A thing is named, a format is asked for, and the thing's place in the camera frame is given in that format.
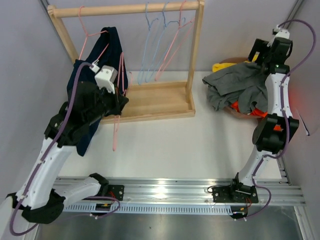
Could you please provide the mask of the blue hanger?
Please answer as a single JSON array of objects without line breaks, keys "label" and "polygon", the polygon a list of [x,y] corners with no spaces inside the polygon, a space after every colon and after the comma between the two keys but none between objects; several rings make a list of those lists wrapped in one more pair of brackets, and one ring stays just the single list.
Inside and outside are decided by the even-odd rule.
[{"label": "blue hanger", "polygon": [[166,35],[171,28],[178,27],[177,20],[179,18],[167,18],[167,7],[169,3],[170,2],[167,1],[164,4],[161,13],[155,17],[158,18],[158,20],[155,21],[152,26],[143,83],[149,83],[155,76],[156,72],[158,71],[156,66],[159,62],[162,62],[161,58],[170,44],[165,40]]},{"label": "blue hanger", "polygon": [[145,4],[145,20],[147,23],[147,35],[146,35],[146,39],[145,39],[145,43],[144,43],[144,48],[143,48],[143,56],[142,56],[142,60],[141,60],[141,66],[140,66],[140,70],[138,72],[137,75],[137,83],[139,85],[142,85],[143,83],[143,77],[145,74],[145,66],[147,63],[147,55],[148,55],[148,47],[150,45],[150,37],[151,37],[151,32],[152,32],[152,27],[154,22],[156,22],[158,20],[158,18],[154,18],[154,19],[150,19],[149,18],[149,1]]}]

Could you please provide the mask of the grey shorts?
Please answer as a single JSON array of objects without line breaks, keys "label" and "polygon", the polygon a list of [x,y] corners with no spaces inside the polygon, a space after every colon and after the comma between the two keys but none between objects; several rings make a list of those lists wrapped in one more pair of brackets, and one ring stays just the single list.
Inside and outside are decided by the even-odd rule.
[{"label": "grey shorts", "polygon": [[254,62],[242,62],[205,76],[206,99],[216,110],[238,101],[242,113],[253,107],[268,112],[267,75]]}]

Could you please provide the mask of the yellow shorts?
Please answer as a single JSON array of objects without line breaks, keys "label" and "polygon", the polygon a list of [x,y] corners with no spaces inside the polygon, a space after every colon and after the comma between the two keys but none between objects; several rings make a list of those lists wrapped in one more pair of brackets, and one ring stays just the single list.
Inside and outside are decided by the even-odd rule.
[{"label": "yellow shorts", "polygon": [[226,60],[223,60],[222,62],[215,63],[212,66],[212,72],[215,73],[217,71],[220,71],[222,69],[234,66],[239,63],[248,63],[246,58],[228,58]]}]

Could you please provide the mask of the orange shorts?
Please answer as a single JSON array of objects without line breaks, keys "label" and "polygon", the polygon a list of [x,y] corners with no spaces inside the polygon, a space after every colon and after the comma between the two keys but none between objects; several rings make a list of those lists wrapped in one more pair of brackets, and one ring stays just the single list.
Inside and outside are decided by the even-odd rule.
[{"label": "orange shorts", "polygon": [[237,115],[240,118],[256,118],[256,119],[262,118],[263,119],[268,114],[267,112],[263,112],[256,107],[253,107],[253,109],[249,108],[247,112],[241,112],[238,101],[235,101],[234,103],[232,103],[229,106],[229,108],[231,109],[231,111],[237,113]]}]

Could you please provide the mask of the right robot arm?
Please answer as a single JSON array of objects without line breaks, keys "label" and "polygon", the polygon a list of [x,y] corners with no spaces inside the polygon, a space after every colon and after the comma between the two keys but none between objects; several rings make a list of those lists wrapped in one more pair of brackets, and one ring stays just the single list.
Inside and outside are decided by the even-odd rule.
[{"label": "right robot arm", "polygon": [[254,148],[248,161],[228,189],[231,202],[258,202],[257,177],[270,160],[282,157],[299,127],[289,106],[290,67],[285,64],[292,49],[288,37],[276,36],[271,41],[256,39],[248,55],[248,60],[261,66],[267,76],[267,115],[253,132]]}]

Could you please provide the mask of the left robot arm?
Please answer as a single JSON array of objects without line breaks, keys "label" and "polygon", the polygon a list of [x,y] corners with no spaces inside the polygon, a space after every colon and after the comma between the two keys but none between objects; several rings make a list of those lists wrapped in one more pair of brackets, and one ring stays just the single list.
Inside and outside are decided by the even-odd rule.
[{"label": "left robot arm", "polygon": [[30,223],[50,224],[63,209],[80,200],[109,196],[109,181],[92,173],[82,182],[65,190],[54,189],[54,182],[72,151],[81,139],[89,136],[91,127],[103,117],[121,114],[129,102],[120,93],[109,93],[88,81],[81,81],[68,92],[58,114],[53,116],[44,132],[41,152],[25,185],[10,193],[12,207],[22,211]]}]

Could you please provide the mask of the navy blue shorts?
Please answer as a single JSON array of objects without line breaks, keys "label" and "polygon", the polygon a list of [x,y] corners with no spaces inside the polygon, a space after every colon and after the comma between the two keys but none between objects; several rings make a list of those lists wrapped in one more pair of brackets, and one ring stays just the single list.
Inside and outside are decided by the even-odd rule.
[{"label": "navy blue shorts", "polygon": [[[102,33],[96,41],[93,49],[85,60],[76,59],[73,65],[73,71],[67,83],[66,91],[71,93],[74,85],[74,80],[76,77],[76,72],[82,62],[93,63],[98,60],[98,67],[102,68],[103,66],[110,66],[115,68],[118,71],[117,79],[114,83],[117,84],[118,92],[125,96],[125,91],[128,89],[128,76],[126,72],[126,65],[121,59],[121,54],[123,53],[120,38],[116,27],[104,27],[102,28]],[[95,80],[94,72],[89,68],[89,66],[84,66],[80,72],[79,82],[91,82],[97,84]],[[98,126],[101,122],[101,119],[98,119],[89,127],[89,132],[83,136],[79,143],[76,145],[76,151],[78,155],[83,157],[90,145],[90,142],[96,133]]]}]

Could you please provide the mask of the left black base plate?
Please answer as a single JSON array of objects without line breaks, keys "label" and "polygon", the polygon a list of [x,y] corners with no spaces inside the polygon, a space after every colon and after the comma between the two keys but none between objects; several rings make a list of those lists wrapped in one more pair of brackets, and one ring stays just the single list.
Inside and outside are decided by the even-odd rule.
[{"label": "left black base plate", "polygon": [[100,188],[96,197],[112,197],[119,201],[122,201],[124,198],[125,186],[119,184],[108,184]]}]

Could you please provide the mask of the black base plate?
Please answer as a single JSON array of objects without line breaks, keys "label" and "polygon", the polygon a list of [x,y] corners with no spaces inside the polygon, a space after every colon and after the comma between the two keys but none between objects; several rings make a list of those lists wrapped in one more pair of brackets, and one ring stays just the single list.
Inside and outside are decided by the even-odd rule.
[{"label": "black base plate", "polygon": [[125,186],[119,184],[108,184],[100,188],[96,197],[112,197],[119,201],[122,201],[124,198]]},{"label": "black base plate", "polygon": [[259,202],[257,190],[252,187],[209,186],[207,192],[215,203],[253,203]]}]

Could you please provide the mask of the aluminium mounting rail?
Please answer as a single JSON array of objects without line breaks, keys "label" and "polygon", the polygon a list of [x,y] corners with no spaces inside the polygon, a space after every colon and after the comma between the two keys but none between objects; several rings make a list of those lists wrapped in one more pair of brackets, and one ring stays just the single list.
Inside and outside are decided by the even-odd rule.
[{"label": "aluminium mounting rail", "polygon": [[[230,179],[170,179],[170,178],[108,178],[111,185],[124,186],[124,203],[203,205],[213,196],[207,188],[228,185]],[[258,185],[271,191],[271,206],[305,206],[299,186],[287,181],[259,181]]]}]

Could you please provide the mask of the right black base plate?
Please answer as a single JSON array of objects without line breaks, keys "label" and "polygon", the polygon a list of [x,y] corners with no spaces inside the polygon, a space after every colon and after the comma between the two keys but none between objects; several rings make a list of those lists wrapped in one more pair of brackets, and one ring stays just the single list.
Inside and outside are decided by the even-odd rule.
[{"label": "right black base plate", "polygon": [[253,203],[259,202],[257,190],[252,187],[209,186],[207,192],[215,203]]}]

